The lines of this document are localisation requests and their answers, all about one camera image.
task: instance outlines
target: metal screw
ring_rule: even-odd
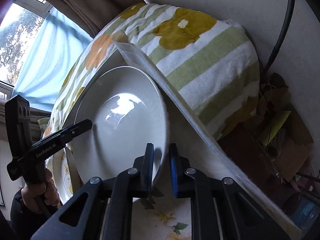
[[[195,174],[196,173],[196,169],[195,168],[187,168],[186,169],[186,173],[187,174]]]
[[[227,185],[231,185],[233,183],[233,179],[226,177],[223,179],[223,183]]]
[[[137,172],[138,172],[138,169],[136,169],[136,168],[128,169],[128,173],[131,174],[131,175],[136,174]]]
[[[95,184],[98,184],[100,182],[100,178],[99,177],[93,177],[90,179],[90,183],[95,185]]]

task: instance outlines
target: yellow paper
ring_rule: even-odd
[[[270,143],[271,140],[276,136],[277,132],[280,130],[285,120],[287,120],[289,114],[290,114],[290,111],[280,111],[274,118],[272,118],[271,131],[270,131],[270,124],[269,124],[258,138],[258,140],[264,146],[267,146],[267,144]]]

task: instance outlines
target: window frame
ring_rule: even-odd
[[[13,3],[25,8],[30,12],[33,12],[34,14],[44,19],[47,17],[52,8],[52,5],[47,1],[45,3],[42,3],[38,0],[15,0]],[[9,100],[11,98],[13,89],[13,85],[0,80],[0,92],[7,95],[6,100]]]
[[[42,3],[38,0],[15,0],[14,3],[44,19],[47,17],[52,8],[52,5],[47,1]]]
[[[9,100],[11,98],[13,89],[14,89],[13,85],[10,85],[10,84],[0,80],[0,92],[7,95],[6,100]]]

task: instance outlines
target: green stripe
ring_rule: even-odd
[[[49,121],[50,121],[50,117],[43,117],[38,120],[38,124],[39,125],[48,124]]]
[[[106,35],[110,35],[112,34],[116,28],[118,28],[122,23],[124,23],[126,21],[126,19],[122,19],[122,18],[118,18],[115,20],[115,22],[106,29],[106,31],[104,32]]]
[[[87,60],[87,57],[85,57],[84,61],[83,61],[83,62],[81,63],[81,65],[79,66],[79,69],[81,69],[81,71],[79,71],[79,69],[78,69],[78,71],[77,71],[77,73],[76,73],[76,76],[75,76],[74,79],[72,80],[73,85],[75,85],[75,84],[74,84],[74,81],[76,80],[76,78],[77,78],[77,77],[81,74],[81,72],[84,70],[86,60]],[[89,73],[91,73],[91,71],[86,71],[86,74],[85,74],[84,76],[88,75]],[[69,98],[69,96],[70,96],[73,88],[74,88],[74,86],[72,86],[72,87],[69,88],[68,93],[66,94],[66,96],[64,97],[64,99],[59,103],[59,105],[56,107],[56,109],[58,109],[59,111],[61,111],[61,110],[66,106],[67,99]]]
[[[83,53],[84,53],[84,51],[83,51],[83,52],[81,53],[81,55],[78,57],[76,63],[74,63],[74,65],[72,66],[73,69],[72,69],[72,73],[70,73],[70,75],[69,75],[69,79],[70,79],[70,77],[72,76],[73,72],[75,71],[75,66],[78,65],[79,60],[80,60],[80,58],[82,57]],[[61,87],[61,89],[60,89],[60,91],[59,91],[59,93],[58,93],[58,98],[61,96],[61,94],[63,93],[63,91],[66,89],[68,83],[69,83],[69,82],[67,82],[67,84],[65,84],[63,87]]]
[[[157,65],[157,63],[165,58],[166,56],[170,55],[170,53],[172,53],[173,50],[169,50],[169,49],[165,49],[163,47],[161,47],[160,45],[158,47],[156,47],[148,56],[151,61]]]
[[[134,24],[138,19],[144,18],[147,14],[147,12],[153,7],[155,4],[149,4],[146,6],[146,8],[142,11],[141,14],[139,14],[137,17],[135,17],[133,20],[131,20],[129,23],[121,27],[121,30],[125,31],[129,26]]]
[[[169,9],[171,5],[161,6],[153,11],[153,13],[144,19],[143,23],[137,25],[127,36],[129,37],[129,41],[140,32],[145,30],[145,28],[154,20],[156,20],[162,13],[164,13],[167,9]]]
[[[223,123],[223,124],[218,128],[218,130],[214,133],[213,137],[214,137],[215,140],[220,139],[220,134],[221,134],[224,126],[225,126],[225,123]]]
[[[237,76],[231,83],[226,85],[219,93],[211,97],[206,103],[200,105],[196,110],[196,114],[199,119],[206,125],[217,114],[221,112],[228,104],[234,99],[239,97],[244,88],[251,82],[258,81],[259,74],[259,62],[255,62],[248,66],[239,76]]]
[[[147,32],[138,40],[137,46],[141,49],[143,46],[147,45],[150,41],[152,41],[154,37],[155,35],[153,34],[153,30]]]
[[[242,43],[248,41],[245,33],[237,28],[229,27],[214,37],[208,45],[187,59],[168,76],[168,81],[180,90],[212,65],[228,55]]]
[[[71,106],[72,101],[74,101],[75,96],[77,95],[79,89],[83,86],[83,81],[87,78],[87,76],[88,76],[90,73],[91,73],[91,71],[87,71],[87,72],[84,74],[84,76],[81,78],[80,82],[78,83],[76,89],[73,91],[73,94],[72,94],[71,97],[65,97],[65,98],[64,98],[64,99],[65,99],[64,107],[66,106],[66,103],[67,103],[67,99],[68,99],[68,98],[71,98],[71,101],[70,101],[70,104],[68,105],[68,108]],[[69,114],[69,111],[66,111],[66,112],[64,113],[63,117],[62,117],[62,120],[65,120],[66,115],[68,115],[68,114]]]

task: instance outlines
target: striped towel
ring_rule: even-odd
[[[259,63],[243,31],[208,14],[170,5],[129,7],[93,39],[59,92],[45,135],[62,128],[122,30],[180,93],[215,139],[255,114]]]

